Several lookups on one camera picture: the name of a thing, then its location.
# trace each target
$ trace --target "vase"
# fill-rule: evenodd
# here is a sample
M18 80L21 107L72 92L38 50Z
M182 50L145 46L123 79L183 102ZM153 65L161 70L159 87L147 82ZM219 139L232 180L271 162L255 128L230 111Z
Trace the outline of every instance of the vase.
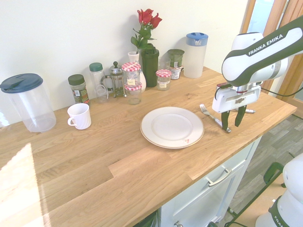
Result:
M142 56L142 67L143 73L146 79L147 87L157 86L157 76L156 71L158 70L158 57L159 50L154 49L144 49L141 52Z
M128 52L128 58L129 58L130 62L137 62L137 63L139 63L139 56L140 56L140 54L137 53L136 51ZM141 90L142 90L142 92L144 92L145 89L146 89L146 80L145 80L145 76L143 74L142 69L140 69L140 83L142 83Z

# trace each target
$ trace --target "plate rim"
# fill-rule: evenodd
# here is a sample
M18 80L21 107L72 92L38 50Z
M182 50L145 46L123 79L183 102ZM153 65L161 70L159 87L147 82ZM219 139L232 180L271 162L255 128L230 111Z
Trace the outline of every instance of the plate rim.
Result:
M196 117L196 119L199 119L199 121L201 122L201 125L202 125L202 133L201 133L201 136L200 136L199 138L197 138L197 139L196 139L194 142L192 142L192 143L185 144L184 146L178 146L178 147L169 147L169 146L165 146L165 145L159 144L159 143L157 143L157 142L151 141L151 139L149 139L149 138L144 134L144 132L143 132L143 130L142 130L143 121L144 121L145 117L146 117L149 113L151 113L152 111L156 111L156 110L160 110L160 109L164 109L164 108L177 108L177 109L180 109L180 110L182 110L182 111L187 111L187 112L190 112L191 114L193 114L193 115ZM192 145L196 144L196 143L203 137L204 132L205 132L205 129L204 129L204 125L203 125L203 122L202 122L201 118L199 118L194 112L192 112L192 111L190 111L190 110L188 110L188 109L185 109L185 108L177 107L177 106L165 106L165 107L156 108L156 109L151 110L150 112L148 112L148 113L143 117L143 119L141 120L140 131L141 131L141 134L145 137L146 140L148 140L150 143L152 143L152 144L154 144L154 145L156 145L156 146L159 146L159 147L162 147L162 148L169 148L169 149L180 149L180 148L186 148L186 147L189 147L189 146L192 146Z

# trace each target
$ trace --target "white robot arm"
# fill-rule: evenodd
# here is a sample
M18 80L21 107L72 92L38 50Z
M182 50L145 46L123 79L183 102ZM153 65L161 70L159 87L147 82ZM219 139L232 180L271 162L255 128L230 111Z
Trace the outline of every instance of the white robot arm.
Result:
M263 38L261 33L236 36L232 51L222 64L227 85L217 85L213 110L222 114L223 129L228 126L229 111L239 109L239 126L246 106L259 98L264 80L282 76L288 57L303 53L303 16Z

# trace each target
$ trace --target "white mug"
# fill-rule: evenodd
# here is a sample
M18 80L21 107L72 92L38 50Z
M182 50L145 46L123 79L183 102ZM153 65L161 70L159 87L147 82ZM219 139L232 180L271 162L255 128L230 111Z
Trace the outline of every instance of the white mug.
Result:
M83 130L91 125L89 105L85 103L74 104L68 108L67 113L70 116L67 121L70 126L75 126L76 129Z

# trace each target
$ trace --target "red gingham lid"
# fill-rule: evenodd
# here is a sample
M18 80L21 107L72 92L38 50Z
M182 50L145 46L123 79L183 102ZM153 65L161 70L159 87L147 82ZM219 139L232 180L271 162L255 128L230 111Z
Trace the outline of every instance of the red gingham lid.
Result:
M129 91L136 91L142 88L142 83L136 84L136 85L124 85L126 90Z
M158 70L156 71L157 77L170 77L171 71L169 70Z
M141 65L137 62L128 62L122 65L122 69L127 72L135 72L141 69Z

